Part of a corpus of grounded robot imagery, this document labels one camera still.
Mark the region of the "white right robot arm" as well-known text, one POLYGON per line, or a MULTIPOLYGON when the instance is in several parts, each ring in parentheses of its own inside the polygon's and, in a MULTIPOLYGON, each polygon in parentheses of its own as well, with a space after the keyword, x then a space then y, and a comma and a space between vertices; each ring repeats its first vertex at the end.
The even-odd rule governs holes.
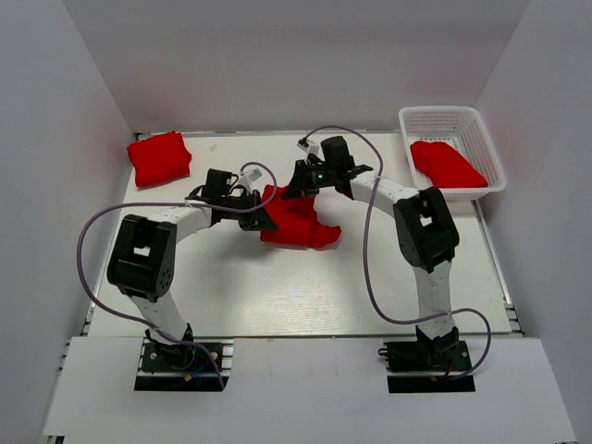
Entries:
POLYGON ((460 235, 442 192, 431 187, 417 190, 385 179, 380 171, 357 165, 341 136, 316 144, 304 137, 298 147, 305 152, 295 163, 288 188, 281 198, 314 197, 323 188, 367 204, 363 234, 364 281, 376 313, 393 325, 414 325, 419 361, 440 368, 459 343, 451 315, 450 270, 460 235), (397 242, 415 278, 418 314, 413 320, 396 320, 379 308, 373 292, 368 259, 370 219, 379 209, 394 220, 397 242))

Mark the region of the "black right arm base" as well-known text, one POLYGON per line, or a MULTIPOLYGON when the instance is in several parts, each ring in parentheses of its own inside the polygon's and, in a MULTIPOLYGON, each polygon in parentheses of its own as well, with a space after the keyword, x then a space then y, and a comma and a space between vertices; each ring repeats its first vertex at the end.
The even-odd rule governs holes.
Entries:
POLYGON ((432 359, 418 341, 385 342, 377 351, 387 367, 390 394, 475 392, 473 376, 456 376, 470 370, 472 362, 465 341, 432 359))

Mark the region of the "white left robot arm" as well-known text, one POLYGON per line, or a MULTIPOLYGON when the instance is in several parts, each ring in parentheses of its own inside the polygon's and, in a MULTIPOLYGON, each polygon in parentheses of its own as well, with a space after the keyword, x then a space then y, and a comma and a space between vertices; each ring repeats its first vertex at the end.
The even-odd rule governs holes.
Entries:
POLYGON ((195 358, 191 326, 179 313, 171 293, 177 245, 223 220, 233 220, 244 231, 276 231, 253 183, 269 169, 249 162, 239 173, 210 169, 205 184, 183 203, 167 203, 155 216, 123 218, 107 266, 107 280, 138 308, 148 326, 147 338, 166 344, 164 358, 184 369, 195 358))

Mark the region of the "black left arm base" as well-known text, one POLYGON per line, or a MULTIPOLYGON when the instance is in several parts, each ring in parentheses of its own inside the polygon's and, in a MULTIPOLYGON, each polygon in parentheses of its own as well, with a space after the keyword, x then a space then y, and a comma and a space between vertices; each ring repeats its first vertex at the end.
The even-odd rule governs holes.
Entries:
POLYGON ((231 339, 202 341, 199 347, 165 345, 144 339, 134 390, 137 392, 222 392, 213 361, 227 384, 232 365, 231 339))

